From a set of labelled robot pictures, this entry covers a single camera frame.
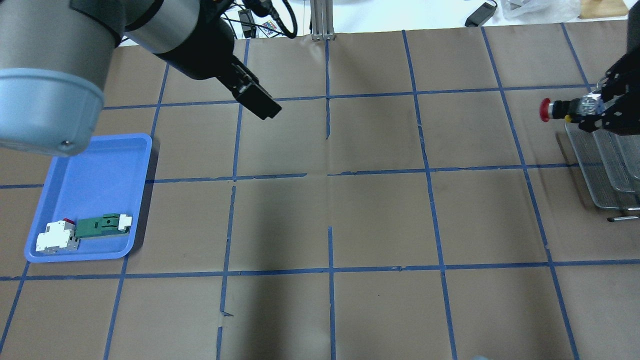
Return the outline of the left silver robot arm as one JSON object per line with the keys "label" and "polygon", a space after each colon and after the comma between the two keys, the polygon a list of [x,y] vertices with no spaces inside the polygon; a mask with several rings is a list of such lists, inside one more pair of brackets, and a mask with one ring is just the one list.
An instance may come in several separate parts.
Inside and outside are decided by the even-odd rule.
{"label": "left silver robot arm", "polygon": [[73,157],[105,107],[114,51],[129,38],[190,79],[217,79],[258,118],[279,105],[234,55],[230,0],[3,0],[0,143]]}

